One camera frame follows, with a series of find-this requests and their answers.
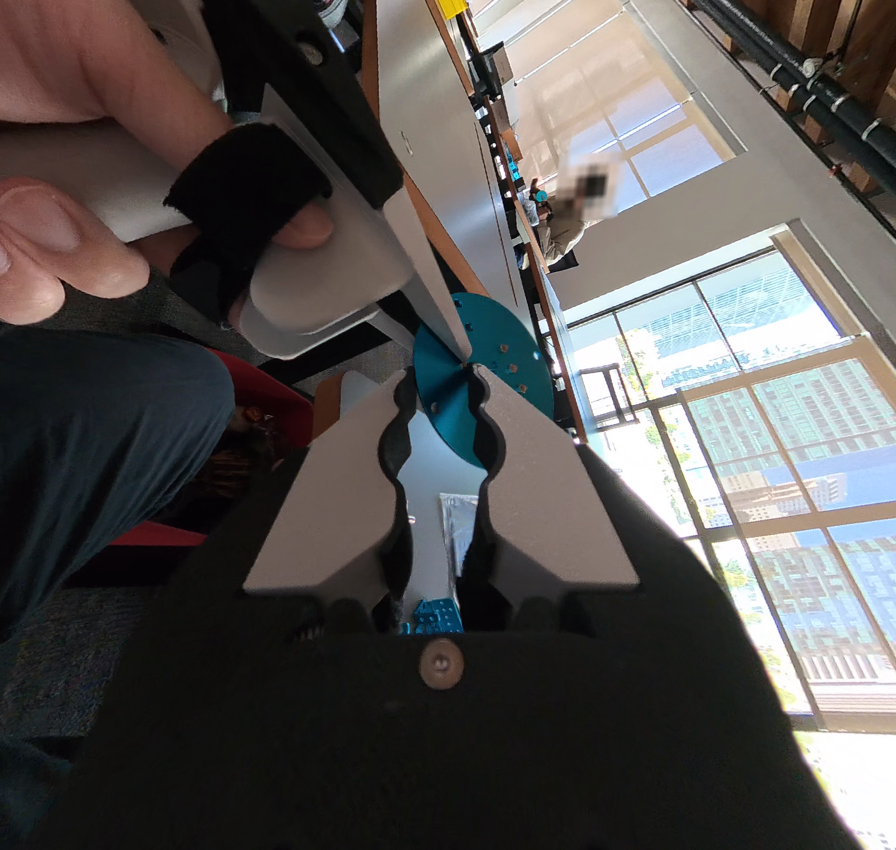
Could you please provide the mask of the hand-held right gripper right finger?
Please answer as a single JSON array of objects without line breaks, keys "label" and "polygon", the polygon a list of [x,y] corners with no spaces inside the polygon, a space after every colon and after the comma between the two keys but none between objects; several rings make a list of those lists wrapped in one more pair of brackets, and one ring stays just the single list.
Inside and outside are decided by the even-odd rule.
[{"label": "hand-held right gripper right finger", "polygon": [[474,452],[486,470],[461,575],[466,632],[498,632],[529,602],[631,592],[640,579],[581,447],[483,364],[468,371]]}]

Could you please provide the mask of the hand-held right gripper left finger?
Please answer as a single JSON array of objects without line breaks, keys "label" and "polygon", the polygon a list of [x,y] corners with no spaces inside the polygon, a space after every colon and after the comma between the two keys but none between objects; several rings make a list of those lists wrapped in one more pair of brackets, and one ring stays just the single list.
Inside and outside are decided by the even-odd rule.
[{"label": "hand-held right gripper left finger", "polygon": [[244,582],[252,596],[349,599],[398,626],[413,543],[399,473],[417,414],[413,369],[393,374],[317,437]]}]

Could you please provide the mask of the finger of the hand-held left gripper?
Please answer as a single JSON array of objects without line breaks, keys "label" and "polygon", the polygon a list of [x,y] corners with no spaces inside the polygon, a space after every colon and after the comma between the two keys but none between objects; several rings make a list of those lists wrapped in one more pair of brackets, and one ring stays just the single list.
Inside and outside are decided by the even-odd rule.
[{"label": "finger of the hand-held left gripper", "polygon": [[467,363],[472,353],[468,332],[404,185],[386,201],[382,216],[393,254],[409,270],[401,291],[410,307],[461,363]]}]

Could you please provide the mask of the blue round metal plate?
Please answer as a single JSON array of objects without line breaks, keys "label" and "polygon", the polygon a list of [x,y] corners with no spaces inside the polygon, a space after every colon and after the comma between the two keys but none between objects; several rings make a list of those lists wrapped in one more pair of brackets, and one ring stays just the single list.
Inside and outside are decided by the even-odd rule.
[{"label": "blue round metal plate", "polygon": [[[456,293],[456,314],[471,343],[469,363],[485,366],[534,408],[554,418],[554,383],[537,341],[508,308],[487,296]],[[478,466],[467,366],[425,324],[417,331],[413,367],[424,411],[454,453]]]}]

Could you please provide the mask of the wood-edged office desk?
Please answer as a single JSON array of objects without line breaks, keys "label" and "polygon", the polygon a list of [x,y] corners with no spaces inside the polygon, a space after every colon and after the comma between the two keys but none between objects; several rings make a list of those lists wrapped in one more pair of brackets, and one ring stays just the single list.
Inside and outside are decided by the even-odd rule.
[{"label": "wood-edged office desk", "polygon": [[563,392],[566,395],[570,417],[573,419],[575,436],[579,443],[588,445],[589,435],[595,429],[594,418],[588,405],[583,378],[572,364],[572,343],[566,319],[550,282],[547,265],[534,229],[529,224],[528,216],[515,195],[512,196],[512,202],[518,214],[519,224],[526,232],[527,241],[524,248],[529,258],[532,282],[551,340],[553,361],[559,368],[559,377],[563,381]]}]

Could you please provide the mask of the person's left hand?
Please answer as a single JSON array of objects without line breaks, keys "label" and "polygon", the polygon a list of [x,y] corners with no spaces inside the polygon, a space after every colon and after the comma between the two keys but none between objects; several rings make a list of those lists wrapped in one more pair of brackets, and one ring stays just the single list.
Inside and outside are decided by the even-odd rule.
[{"label": "person's left hand", "polygon": [[[177,171],[233,124],[163,50],[127,0],[1,0],[2,121],[77,124],[111,117]],[[1,184],[1,318],[30,325],[62,307],[63,285],[102,298],[168,275],[199,235],[188,225],[122,243],[52,184]]]}]

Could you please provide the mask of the large clear plastic bag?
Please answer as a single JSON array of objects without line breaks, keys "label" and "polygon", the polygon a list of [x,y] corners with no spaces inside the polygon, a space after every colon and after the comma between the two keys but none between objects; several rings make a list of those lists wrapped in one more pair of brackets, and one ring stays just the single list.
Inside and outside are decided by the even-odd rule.
[{"label": "large clear plastic bag", "polygon": [[477,503],[476,495],[439,495],[442,538],[449,573],[454,579],[462,575],[465,557],[473,539]]}]

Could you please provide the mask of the long grey table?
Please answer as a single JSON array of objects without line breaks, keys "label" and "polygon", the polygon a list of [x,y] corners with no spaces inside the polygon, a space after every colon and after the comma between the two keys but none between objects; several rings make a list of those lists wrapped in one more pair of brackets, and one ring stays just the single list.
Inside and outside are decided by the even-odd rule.
[{"label": "long grey table", "polygon": [[436,0],[363,0],[362,79],[452,289],[491,296],[533,333],[456,32]]}]

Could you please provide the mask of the black monitor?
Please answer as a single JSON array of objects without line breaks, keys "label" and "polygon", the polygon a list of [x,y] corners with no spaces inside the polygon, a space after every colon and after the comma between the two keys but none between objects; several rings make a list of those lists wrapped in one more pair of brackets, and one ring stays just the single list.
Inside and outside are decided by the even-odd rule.
[{"label": "black monitor", "polygon": [[503,95],[503,83],[496,62],[497,55],[503,52],[503,41],[484,50],[468,49],[473,96],[495,101]]}]

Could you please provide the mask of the large window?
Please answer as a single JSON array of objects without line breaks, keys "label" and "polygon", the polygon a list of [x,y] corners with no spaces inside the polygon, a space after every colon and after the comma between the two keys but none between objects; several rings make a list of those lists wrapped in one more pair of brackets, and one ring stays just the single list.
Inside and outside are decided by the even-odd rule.
[{"label": "large window", "polygon": [[795,238],[569,328],[590,440],[720,583],[795,728],[894,734],[894,371]]}]

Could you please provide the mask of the person's dark trousers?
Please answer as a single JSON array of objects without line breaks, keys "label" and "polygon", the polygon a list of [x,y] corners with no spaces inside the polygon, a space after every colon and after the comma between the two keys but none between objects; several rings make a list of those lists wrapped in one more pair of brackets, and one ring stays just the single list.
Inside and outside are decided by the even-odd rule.
[{"label": "person's dark trousers", "polygon": [[154,336],[18,327],[1,344],[1,635],[159,510],[235,409],[225,364]]}]

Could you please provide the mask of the beige roller blind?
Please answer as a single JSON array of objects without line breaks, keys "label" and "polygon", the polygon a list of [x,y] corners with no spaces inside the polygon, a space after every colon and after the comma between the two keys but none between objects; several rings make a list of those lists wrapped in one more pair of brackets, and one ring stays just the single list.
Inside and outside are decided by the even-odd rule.
[{"label": "beige roller blind", "polygon": [[521,172],[550,193],[611,162],[622,212],[745,150],[628,0],[530,0],[482,39],[504,44]]}]

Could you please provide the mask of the black ceiling pipes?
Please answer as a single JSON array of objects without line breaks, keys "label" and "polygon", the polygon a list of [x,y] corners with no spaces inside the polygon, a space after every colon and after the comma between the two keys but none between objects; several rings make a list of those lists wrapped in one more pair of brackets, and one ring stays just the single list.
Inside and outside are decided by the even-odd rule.
[{"label": "black ceiling pipes", "polygon": [[874,181],[895,192],[895,133],[739,0],[695,0]]}]

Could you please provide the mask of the blue perforated metal bracket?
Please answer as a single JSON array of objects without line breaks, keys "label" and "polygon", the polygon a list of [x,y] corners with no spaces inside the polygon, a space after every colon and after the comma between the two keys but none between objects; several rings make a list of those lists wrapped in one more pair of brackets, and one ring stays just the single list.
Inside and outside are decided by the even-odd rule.
[{"label": "blue perforated metal bracket", "polygon": [[454,598],[422,599],[399,627],[403,635],[463,633],[460,610]]}]

